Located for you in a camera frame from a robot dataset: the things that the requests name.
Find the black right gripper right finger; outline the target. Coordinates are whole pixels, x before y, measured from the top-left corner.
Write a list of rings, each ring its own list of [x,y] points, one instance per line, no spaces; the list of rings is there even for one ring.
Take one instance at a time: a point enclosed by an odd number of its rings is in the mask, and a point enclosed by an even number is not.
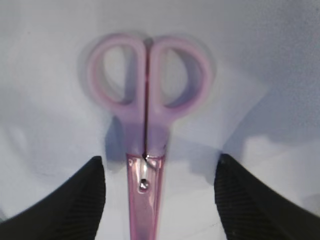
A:
[[[221,154],[214,201],[228,240],[318,240],[320,218],[284,198]]]

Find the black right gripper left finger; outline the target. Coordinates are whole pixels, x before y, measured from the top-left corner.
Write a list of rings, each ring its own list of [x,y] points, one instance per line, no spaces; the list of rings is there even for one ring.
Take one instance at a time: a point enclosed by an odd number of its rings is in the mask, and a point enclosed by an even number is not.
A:
[[[64,184],[0,224],[2,240],[94,240],[106,202],[101,156],[92,157]]]

